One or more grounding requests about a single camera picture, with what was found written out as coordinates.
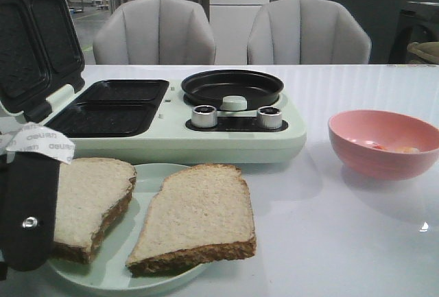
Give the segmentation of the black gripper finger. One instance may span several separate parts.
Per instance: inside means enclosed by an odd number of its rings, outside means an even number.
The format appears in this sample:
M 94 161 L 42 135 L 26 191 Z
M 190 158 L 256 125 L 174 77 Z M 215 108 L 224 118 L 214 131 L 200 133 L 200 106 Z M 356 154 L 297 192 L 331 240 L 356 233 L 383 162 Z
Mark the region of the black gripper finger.
M 54 246 L 60 162 L 36 152 L 1 156 L 1 271 L 42 266 Z

